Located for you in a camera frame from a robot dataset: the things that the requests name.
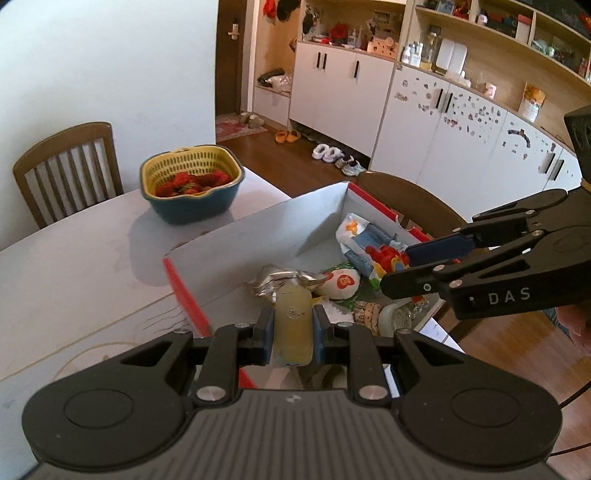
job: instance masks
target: metal screw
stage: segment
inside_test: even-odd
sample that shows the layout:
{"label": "metal screw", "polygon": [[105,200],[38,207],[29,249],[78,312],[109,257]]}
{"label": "metal screw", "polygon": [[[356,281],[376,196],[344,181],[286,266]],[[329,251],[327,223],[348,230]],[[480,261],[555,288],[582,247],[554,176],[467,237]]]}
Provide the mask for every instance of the metal screw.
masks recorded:
{"label": "metal screw", "polygon": [[365,400],[381,400],[388,396],[388,390],[379,385],[365,385],[359,389],[359,396]]}
{"label": "metal screw", "polygon": [[217,401],[226,396],[226,391],[216,385],[208,385],[197,390],[197,398],[203,401]]}

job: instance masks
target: person's hand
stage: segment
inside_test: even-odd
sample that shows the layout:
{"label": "person's hand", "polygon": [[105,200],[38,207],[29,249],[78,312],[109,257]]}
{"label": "person's hand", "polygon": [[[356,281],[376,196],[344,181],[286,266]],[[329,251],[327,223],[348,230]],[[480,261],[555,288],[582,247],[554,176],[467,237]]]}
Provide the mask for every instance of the person's hand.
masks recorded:
{"label": "person's hand", "polygon": [[571,340],[581,353],[591,355],[591,300],[556,307],[556,316],[568,328]]}

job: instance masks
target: cable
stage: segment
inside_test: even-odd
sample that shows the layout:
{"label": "cable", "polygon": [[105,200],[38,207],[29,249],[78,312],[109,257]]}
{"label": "cable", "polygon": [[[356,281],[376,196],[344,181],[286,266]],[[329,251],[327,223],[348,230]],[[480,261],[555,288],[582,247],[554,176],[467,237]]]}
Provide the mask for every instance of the cable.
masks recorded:
{"label": "cable", "polygon": [[568,448],[566,450],[561,450],[559,452],[551,453],[550,456],[554,457],[556,455],[564,455],[565,453],[576,452],[577,450],[582,450],[587,447],[591,447],[591,442],[584,443],[582,445],[579,445],[578,447],[572,447],[572,448]]}
{"label": "cable", "polygon": [[565,408],[566,405],[568,405],[569,403],[571,403],[572,401],[576,400],[577,398],[579,398],[581,395],[583,395],[589,388],[591,388],[591,380],[587,382],[586,385],[584,385],[582,388],[579,388],[575,393],[573,393],[569,398],[567,398],[564,402],[562,402],[559,407],[562,410],[563,408]]}

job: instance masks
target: bottle on shelf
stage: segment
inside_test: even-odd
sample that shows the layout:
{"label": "bottle on shelf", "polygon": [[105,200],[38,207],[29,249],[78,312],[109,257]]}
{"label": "bottle on shelf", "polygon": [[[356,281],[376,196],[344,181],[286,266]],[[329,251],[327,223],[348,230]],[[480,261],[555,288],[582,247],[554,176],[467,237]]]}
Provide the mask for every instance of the bottle on shelf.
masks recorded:
{"label": "bottle on shelf", "polygon": [[420,67],[424,70],[431,70],[433,62],[437,57],[437,47],[439,46],[439,39],[441,36],[441,27],[429,25],[429,31],[425,37],[423,52],[421,53]]}

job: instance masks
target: cardboard box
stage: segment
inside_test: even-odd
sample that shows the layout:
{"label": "cardboard box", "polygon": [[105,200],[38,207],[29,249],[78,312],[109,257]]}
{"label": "cardboard box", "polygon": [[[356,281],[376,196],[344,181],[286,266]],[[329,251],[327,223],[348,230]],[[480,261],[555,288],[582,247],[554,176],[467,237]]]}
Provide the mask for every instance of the cardboard box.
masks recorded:
{"label": "cardboard box", "polygon": [[[178,302],[203,336],[223,325],[255,323],[268,303],[255,297],[247,282],[268,264],[319,272],[344,261],[335,232],[348,213],[356,213],[407,245],[424,239],[416,228],[403,229],[395,212],[356,185],[334,184],[244,217],[171,251],[164,266]],[[438,297],[429,299],[435,303]],[[430,316],[424,312],[424,318],[416,319],[413,326],[419,329]],[[254,383],[261,385],[261,379]]]}

